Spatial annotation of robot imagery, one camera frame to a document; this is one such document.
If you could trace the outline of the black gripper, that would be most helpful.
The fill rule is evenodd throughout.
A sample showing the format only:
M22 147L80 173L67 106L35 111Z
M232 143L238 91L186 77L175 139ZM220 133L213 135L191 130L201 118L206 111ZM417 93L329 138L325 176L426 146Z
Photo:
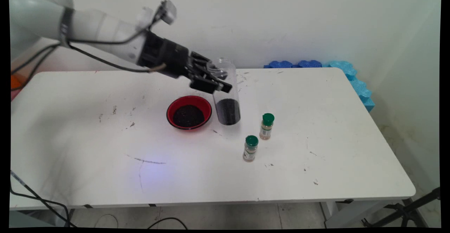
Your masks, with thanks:
M212 76L190 75L188 71L189 50L168 39L163 39L152 32L146 33L145 42L138 58L138 65L156 69L161 65L164 68L157 72L174 79L180 76L190 79L190 88L209 94L215 91L229 93L233 86L220 80L226 80L228 71L220 59L211 60L194 51L190 53L192 62L205 68Z

